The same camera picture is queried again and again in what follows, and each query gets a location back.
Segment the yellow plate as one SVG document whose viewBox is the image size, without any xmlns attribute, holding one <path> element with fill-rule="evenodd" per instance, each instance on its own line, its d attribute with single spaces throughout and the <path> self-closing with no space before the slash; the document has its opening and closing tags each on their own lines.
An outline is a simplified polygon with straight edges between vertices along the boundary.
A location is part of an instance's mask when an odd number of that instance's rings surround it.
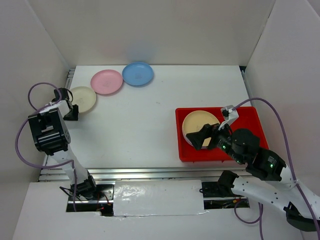
<svg viewBox="0 0 320 240">
<path fill-rule="evenodd" d="M 182 123 L 182 134 L 198 132 L 205 124 L 215 125 L 220 124 L 220 121 L 212 113 L 204 110 L 196 110 L 189 113 Z"/>
</svg>

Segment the cream white plate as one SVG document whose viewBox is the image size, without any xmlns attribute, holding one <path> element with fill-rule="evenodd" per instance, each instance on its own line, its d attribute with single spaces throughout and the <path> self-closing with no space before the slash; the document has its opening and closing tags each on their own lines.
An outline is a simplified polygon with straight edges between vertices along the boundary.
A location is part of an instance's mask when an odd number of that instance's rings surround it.
<svg viewBox="0 0 320 240">
<path fill-rule="evenodd" d="M 90 111 L 96 104 L 96 93 L 90 87 L 78 86 L 72 88 L 72 104 L 78 106 L 80 114 Z"/>
</svg>

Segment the purple plate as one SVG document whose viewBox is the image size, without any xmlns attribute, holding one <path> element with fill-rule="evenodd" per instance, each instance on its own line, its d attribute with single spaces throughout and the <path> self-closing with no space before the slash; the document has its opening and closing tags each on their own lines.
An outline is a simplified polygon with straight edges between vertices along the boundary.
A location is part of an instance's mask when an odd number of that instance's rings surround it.
<svg viewBox="0 0 320 240">
<path fill-rule="evenodd" d="M 207 137 L 207 138 L 191 137 L 191 138 L 188 138 L 186 136 L 184 139 L 196 151 L 213 150 L 217 147 L 211 137 Z"/>
</svg>

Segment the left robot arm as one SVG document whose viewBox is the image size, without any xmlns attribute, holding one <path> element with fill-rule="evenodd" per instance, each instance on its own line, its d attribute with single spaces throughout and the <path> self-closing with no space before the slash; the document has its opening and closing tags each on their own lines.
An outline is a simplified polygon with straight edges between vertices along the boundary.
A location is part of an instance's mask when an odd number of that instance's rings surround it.
<svg viewBox="0 0 320 240">
<path fill-rule="evenodd" d="M 28 116 L 34 145 L 60 165 L 69 178 L 72 194 L 94 200 L 98 197 L 99 187 L 73 153 L 71 135 L 65 123 L 78 120 L 79 107 L 72 104 L 72 94 L 66 88 L 55 89 L 54 96 L 43 110 Z"/>
</svg>

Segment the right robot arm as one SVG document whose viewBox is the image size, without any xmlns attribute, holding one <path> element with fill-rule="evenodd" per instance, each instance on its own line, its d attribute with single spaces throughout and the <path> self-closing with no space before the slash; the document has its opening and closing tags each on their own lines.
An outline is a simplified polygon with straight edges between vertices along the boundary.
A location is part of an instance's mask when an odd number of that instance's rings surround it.
<svg viewBox="0 0 320 240">
<path fill-rule="evenodd" d="M 265 205 L 271 205 L 285 214 L 287 222 L 304 232 L 320 229 L 320 198 L 302 183 L 294 179 L 285 161 L 272 150 L 260 147 L 260 139 L 246 128 L 231 131 L 230 127 L 219 128 L 218 124 L 205 124 L 200 131 L 186 135 L 196 150 L 205 139 L 207 149 L 218 148 L 240 165 L 247 173 L 274 187 L 259 187 L 236 173 L 225 170 L 217 182 L 223 196 L 242 195 Z"/>
</svg>

